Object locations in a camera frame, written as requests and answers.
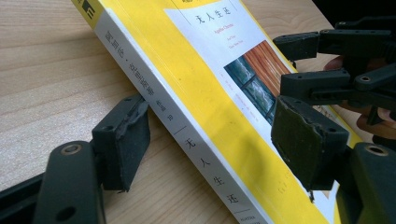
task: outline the cover image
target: cover image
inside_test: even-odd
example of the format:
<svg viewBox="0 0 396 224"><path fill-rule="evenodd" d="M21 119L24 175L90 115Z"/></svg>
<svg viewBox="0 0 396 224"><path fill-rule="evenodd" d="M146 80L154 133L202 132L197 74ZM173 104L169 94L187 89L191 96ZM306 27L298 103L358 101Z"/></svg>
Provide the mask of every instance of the cover image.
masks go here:
<svg viewBox="0 0 396 224"><path fill-rule="evenodd" d="M240 223L339 221L337 186L311 203L272 146L280 76L295 71L242 2L72 1Z"/></svg>

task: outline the book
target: book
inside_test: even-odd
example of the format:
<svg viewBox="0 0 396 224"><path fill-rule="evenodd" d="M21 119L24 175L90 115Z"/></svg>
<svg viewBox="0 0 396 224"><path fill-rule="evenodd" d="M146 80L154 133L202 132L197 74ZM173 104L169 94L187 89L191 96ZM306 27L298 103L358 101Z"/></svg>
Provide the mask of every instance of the book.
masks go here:
<svg viewBox="0 0 396 224"><path fill-rule="evenodd" d="M241 1L72 2L240 223L339 221L336 184L312 203L271 143L280 76L296 71Z"/></svg>

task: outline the wooden table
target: wooden table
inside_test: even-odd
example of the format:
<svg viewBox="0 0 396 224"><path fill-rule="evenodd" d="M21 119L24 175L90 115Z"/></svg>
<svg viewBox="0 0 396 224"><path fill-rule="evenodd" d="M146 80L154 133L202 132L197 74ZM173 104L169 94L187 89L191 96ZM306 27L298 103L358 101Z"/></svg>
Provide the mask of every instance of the wooden table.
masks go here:
<svg viewBox="0 0 396 224"><path fill-rule="evenodd" d="M331 27L311 0L244 3L271 37ZM42 173L62 143L91 140L98 121L134 93L71 1L0 1L0 190ZM152 111L149 126L131 191L104 193L107 222L236 223Z"/></svg>

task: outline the publisher logo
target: publisher logo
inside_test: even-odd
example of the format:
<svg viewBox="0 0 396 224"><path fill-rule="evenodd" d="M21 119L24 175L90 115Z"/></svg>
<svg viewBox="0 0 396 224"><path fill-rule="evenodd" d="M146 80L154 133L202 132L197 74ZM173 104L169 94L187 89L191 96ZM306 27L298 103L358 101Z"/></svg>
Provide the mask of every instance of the publisher logo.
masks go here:
<svg viewBox="0 0 396 224"><path fill-rule="evenodd" d="M88 2L88 0L84 0L82 3L82 9L87 13L88 17L92 20L93 14L95 13L95 10L91 6L91 4Z"/></svg>

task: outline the screw hole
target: screw hole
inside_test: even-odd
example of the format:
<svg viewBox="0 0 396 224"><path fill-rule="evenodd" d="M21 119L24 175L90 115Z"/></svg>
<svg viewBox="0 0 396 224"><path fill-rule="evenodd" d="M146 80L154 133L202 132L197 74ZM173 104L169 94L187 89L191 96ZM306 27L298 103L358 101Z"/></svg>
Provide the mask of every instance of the screw hole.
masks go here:
<svg viewBox="0 0 396 224"><path fill-rule="evenodd" d="M56 220L57 221L66 221L70 219L74 214L76 213L76 208L75 207L66 207L62 209L61 211L58 212L56 215Z"/></svg>
<svg viewBox="0 0 396 224"><path fill-rule="evenodd" d="M362 81L371 81L371 79L369 77L361 77Z"/></svg>
<svg viewBox="0 0 396 224"><path fill-rule="evenodd" d="M368 146L366 147L366 150L377 155L377 156L388 156L388 152L381 147L377 147L377 146Z"/></svg>
<svg viewBox="0 0 396 224"><path fill-rule="evenodd" d="M82 149L82 146L79 144L68 145L62 148L61 153L65 156L70 156L75 153L78 153Z"/></svg>

